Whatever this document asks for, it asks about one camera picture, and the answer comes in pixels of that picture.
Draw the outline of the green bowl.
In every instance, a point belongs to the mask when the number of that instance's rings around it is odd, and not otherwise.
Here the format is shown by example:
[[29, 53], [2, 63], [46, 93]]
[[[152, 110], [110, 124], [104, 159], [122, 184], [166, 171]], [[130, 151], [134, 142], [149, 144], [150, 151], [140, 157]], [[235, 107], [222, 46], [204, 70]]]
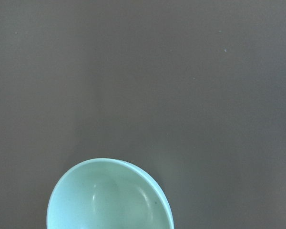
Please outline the green bowl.
[[173, 214], [159, 184], [138, 166], [96, 158], [70, 168], [55, 185], [49, 229], [172, 229]]

